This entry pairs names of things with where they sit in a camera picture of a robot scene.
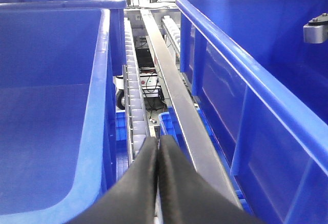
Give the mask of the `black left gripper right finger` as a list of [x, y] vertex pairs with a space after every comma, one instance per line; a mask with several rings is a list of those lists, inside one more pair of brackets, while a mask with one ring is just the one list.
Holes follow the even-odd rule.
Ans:
[[158, 180], [165, 223], [261, 223], [207, 183], [171, 135], [160, 138]]

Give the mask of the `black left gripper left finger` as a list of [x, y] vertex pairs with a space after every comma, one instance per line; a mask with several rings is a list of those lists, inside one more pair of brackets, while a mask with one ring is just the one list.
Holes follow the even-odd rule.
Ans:
[[122, 178], [68, 223], [153, 223], [157, 192], [157, 139], [147, 137]]

